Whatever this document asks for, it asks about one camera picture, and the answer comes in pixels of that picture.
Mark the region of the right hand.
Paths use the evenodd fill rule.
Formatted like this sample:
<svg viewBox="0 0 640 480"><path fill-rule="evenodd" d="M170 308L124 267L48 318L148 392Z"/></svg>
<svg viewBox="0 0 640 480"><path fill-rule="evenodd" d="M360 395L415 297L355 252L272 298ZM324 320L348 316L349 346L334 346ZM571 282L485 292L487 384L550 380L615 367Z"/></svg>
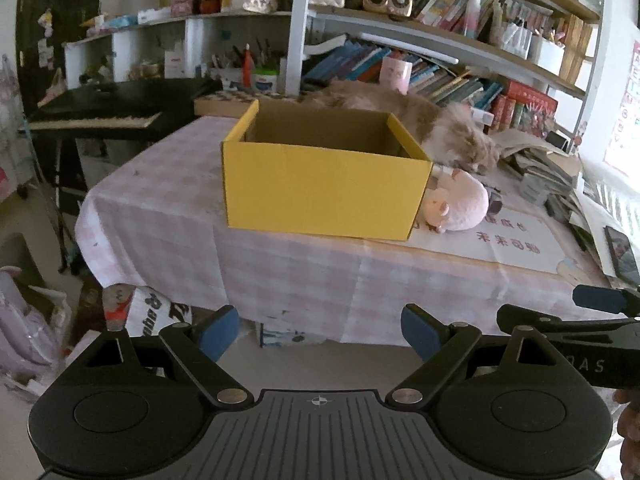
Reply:
<svg viewBox="0 0 640 480"><path fill-rule="evenodd" d="M623 438L620 449L624 480L640 476L640 413L638 390L616 390L614 400L625 407L617 423L617 432Z"/></svg>

